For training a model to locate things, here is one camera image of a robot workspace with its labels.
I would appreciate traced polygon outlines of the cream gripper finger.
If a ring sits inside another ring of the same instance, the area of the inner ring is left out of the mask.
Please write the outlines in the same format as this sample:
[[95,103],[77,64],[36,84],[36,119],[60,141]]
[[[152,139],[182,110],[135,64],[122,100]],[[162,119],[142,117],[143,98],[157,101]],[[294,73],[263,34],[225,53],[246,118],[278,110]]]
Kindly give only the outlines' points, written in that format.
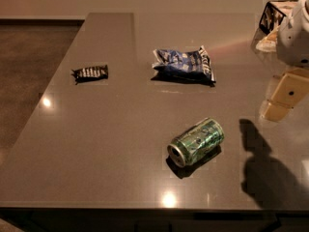
[[264,101],[261,107],[261,116],[272,122],[279,122],[291,111],[288,106],[272,101]]

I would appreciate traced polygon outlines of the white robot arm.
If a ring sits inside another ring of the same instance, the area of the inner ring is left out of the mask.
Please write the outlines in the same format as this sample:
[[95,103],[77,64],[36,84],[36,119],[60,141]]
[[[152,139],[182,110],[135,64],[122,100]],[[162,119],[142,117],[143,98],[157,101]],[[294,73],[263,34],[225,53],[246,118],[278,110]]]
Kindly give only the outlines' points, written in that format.
[[269,1],[259,22],[266,34],[256,48],[275,52],[291,67],[267,101],[263,117],[282,120],[309,93],[309,0]]

